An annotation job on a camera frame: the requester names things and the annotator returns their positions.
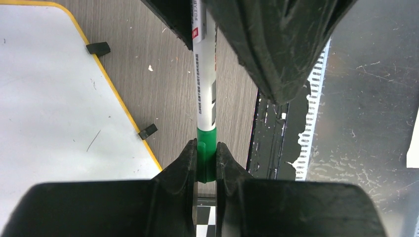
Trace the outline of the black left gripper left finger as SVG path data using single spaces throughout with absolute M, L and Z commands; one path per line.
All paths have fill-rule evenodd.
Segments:
M 150 180 L 41 183 L 11 214 L 4 237 L 194 237 L 197 141 Z

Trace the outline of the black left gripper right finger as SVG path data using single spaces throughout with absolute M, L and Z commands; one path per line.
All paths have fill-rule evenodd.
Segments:
M 252 177 L 224 143 L 216 151 L 218 237 L 384 237 L 375 205 L 345 183 Z

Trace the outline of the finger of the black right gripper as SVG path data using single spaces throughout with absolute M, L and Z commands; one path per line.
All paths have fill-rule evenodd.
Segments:
M 189 50 L 192 43 L 192 12 L 190 0 L 141 0 Z
M 259 92 L 283 105 L 302 89 L 352 0 L 208 0 Z

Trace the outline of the white green marker pen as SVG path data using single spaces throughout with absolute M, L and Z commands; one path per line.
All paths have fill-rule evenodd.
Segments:
M 202 0 L 191 1 L 191 9 L 198 129 L 211 131 L 216 119 L 217 24 Z

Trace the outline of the black white chessboard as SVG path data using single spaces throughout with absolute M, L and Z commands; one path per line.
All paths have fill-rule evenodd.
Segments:
M 216 207 L 214 197 L 198 198 L 196 237 L 216 236 Z

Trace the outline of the green marker cap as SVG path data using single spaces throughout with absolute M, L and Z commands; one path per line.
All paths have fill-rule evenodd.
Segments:
M 209 183 L 216 180 L 217 130 L 197 130 L 197 180 Z

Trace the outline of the yellow framed whiteboard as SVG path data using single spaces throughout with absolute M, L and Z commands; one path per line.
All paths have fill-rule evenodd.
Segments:
M 0 223 L 45 182 L 150 179 L 161 167 L 74 16 L 0 3 Z

